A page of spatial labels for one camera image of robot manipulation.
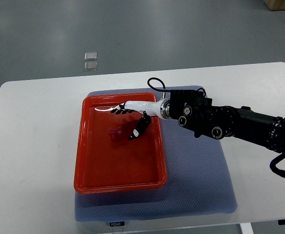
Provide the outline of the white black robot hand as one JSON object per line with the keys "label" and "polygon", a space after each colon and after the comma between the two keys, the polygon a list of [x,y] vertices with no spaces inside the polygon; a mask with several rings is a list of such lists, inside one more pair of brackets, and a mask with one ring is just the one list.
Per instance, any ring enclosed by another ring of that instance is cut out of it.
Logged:
{"label": "white black robot hand", "polygon": [[140,137],[150,125],[150,117],[159,117],[160,119],[170,119],[168,99],[161,99],[157,102],[151,101],[127,101],[125,104],[119,104],[114,107],[110,113],[127,114],[139,112],[142,114],[137,125],[128,140],[134,140]]}

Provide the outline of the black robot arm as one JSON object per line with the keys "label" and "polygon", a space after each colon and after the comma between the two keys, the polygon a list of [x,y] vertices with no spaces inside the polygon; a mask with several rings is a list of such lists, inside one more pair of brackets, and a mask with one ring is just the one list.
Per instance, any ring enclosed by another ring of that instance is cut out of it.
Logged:
{"label": "black robot arm", "polygon": [[235,137],[279,153],[269,167],[273,173],[285,178],[285,118],[259,114],[247,106],[214,106],[204,88],[169,90],[153,87],[153,90],[169,93],[169,98],[163,97],[157,102],[128,100],[111,110],[116,115],[132,112],[142,115],[129,140],[140,137],[152,117],[175,119],[180,127],[193,131],[196,138]]}

